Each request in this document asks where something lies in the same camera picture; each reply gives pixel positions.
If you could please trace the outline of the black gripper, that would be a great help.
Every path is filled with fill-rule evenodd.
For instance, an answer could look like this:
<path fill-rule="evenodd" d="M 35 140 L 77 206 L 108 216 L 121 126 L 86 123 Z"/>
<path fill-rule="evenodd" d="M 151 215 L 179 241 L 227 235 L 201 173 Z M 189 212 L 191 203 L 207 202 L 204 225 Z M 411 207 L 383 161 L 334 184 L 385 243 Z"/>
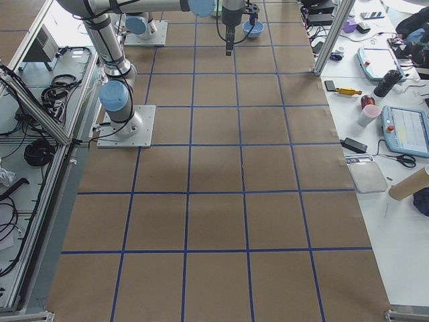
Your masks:
<path fill-rule="evenodd" d="M 231 56 L 233 52 L 233 40 L 235 28 L 241 23 L 243 14 L 242 0 L 223 0 L 222 23 L 225 25 L 225 55 Z"/>

